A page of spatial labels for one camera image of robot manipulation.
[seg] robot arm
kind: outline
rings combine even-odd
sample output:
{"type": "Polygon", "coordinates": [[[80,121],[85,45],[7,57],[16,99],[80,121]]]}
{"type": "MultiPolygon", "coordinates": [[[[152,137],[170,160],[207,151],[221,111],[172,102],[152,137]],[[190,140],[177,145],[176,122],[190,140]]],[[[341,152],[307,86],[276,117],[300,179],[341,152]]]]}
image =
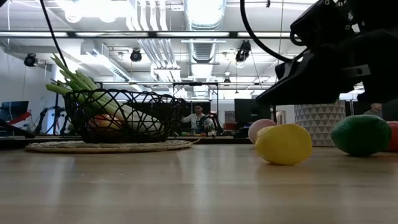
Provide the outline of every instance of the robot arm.
{"type": "Polygon", "coordinates": [[[398,75],[392,68],[398,57],[386,56],[398,50],[398,15],[394,12],[398,1],[317,1],[290,26],[291,41],[307,47],[294,59],[258,43],[242,6],[244,0],[242,19],[253,40],[285,62],[275,68],[279,81],[257,97],[260,103],[332,103],[360,82],[365,91],[359,101],[382,103],[398,97],[393,87],[398,75]],[[361,32],[354,33],[353,24],[361,32]]]}

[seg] round placemat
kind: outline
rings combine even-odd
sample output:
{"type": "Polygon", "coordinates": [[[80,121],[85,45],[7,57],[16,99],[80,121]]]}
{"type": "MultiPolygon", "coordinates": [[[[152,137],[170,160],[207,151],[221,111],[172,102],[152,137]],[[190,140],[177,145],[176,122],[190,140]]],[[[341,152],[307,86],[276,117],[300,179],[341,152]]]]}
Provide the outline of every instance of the round placemat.
{"type": "Polygon", "coordinates": [[[83,141],[32,143],[25,147],[30,152],[49,153],[132,153],[160,152],[186,149],[192,146],[190,141],[169,140],[157,143],[121,143],[121,144],[90,144],[83,141]]]}

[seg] air duct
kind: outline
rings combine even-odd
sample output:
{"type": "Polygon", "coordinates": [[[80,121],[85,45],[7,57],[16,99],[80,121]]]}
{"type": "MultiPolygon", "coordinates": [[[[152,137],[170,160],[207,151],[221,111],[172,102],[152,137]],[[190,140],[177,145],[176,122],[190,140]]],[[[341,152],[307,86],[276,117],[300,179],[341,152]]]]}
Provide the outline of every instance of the air duct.
{"type": "MultiPolygon", "coordinates": [[[[162,28],[162,31],[167,31],[168,28],[166,23],[166,0],[159,1],[159,11],[160,11],[160,18],[159,18],[160,28],[162,28]]],[[[165,54],[169,55],[172,67],[178,68],[170,39],[162,39],[162,41],[165,46],[165,49],[163,49],[163,51],[165,54]]]]}
{"type": "MultiPolygon", "coordinates": [[[[184,13],[187,30],[220,30],[224,21],[225,9],[226,0],[185,0],[184,13]]],[[[210,63],[214,59],[216,47],[217,44],[189,44],[191,61],[197,63],[191,66],[194,77],[210,77],[213,66],[206,63],[210,63]]],[[[203,86],[195,86],[193,88],[196,96],[205,96],[207,90],[204,90],[203,86]]]]}
{"type": "MultiPolygon", "coordinates": [[[[147,2],[146,2],[146,0],[139,0],[139,2],[140,2],[140,6],[141,6],[141,16],[140,16],[139,23],[144,30],[149,30],[148,23],[147,23],[147,2]]],[[[163,60],[160,50],[157,48],[155,40],[149,39],[148,42],[150,43],[149,45],[152,48],[150,50],[154,51],[153,55],[154,55],[156,62],[160,63],[162,68],[166,68],[166,63],[163,60]]]]}
{"type": "MultiPolygon", "coordinates": [[[[189,31],[218,31],[223,25],[226,0],[185,0],[185,22],[189,31]]],[[[190,44],[192,59],[209,63],[216,52],[216,44],[190,44]]]]}
{"type": "MultiPolygon", "coordinates": [[[[149,0],[149,5],[150,5],[150,26],[152,27],[152,30],[154,31],[158,31],[159,28],[157,26],[157,19],[156,19],[156,1],[155,0],[149,0]]],[[[157,42],[159,43],[159,45],[162,47],[164,56],[166,58],[167,61],[167,67],[172,68],[173,64],[172,61],[170,59],[170,55],[167,51],[166,48],[166,41],[164,39],[161,40],[157,40],[157,42]]]]}

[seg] patterned pillar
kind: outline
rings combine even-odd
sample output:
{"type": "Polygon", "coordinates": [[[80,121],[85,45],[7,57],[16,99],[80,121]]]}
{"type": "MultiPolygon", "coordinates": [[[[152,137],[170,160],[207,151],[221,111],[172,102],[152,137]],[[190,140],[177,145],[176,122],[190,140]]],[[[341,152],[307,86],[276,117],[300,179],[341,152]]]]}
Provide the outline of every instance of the patterned pillar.
{"type": "Polygon", "coordinates": [[[316,147],[334,147],[331,130],[346,117],[344,101],[334,104],[295,105],[295,122],[304,127],[312,137],[312,145],[316,147]]]}

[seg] white wall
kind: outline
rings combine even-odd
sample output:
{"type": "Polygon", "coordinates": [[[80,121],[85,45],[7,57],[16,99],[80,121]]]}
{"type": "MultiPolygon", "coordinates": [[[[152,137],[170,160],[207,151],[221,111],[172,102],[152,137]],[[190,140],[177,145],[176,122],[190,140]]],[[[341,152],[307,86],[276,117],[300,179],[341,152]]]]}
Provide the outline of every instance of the white wall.
{"type": "Polygon", "coordinates": [[[276,106],[277,111],[285,111],[286,116],[286,123],[287,124],[294,124],[294,105],[287,105],[287,106],[276,106]]]}
{"type": "MultiPolygon", "coordinates": [[[[213,100],[210,103],[210,108],[212,111],[217,111],[217,101],[213,100]]],[[[218,119],[221,124],[225,124],[225,111],[234,111],[235,104],[234,101],[220,101],[218,102],[218,111],[220,114],[218,115],[218,119]]]]}
{"type": "Polygon", "coordinates": [[[32,111],[32,119],[36,120],[46,106],[53,104],[54,94],[45,88],[50,82],[50,72],[44,73],[42,68],[28,68],[22,60],[5,54],[0,49],[0,102],[29,101],[28,110],[32,111]]]}

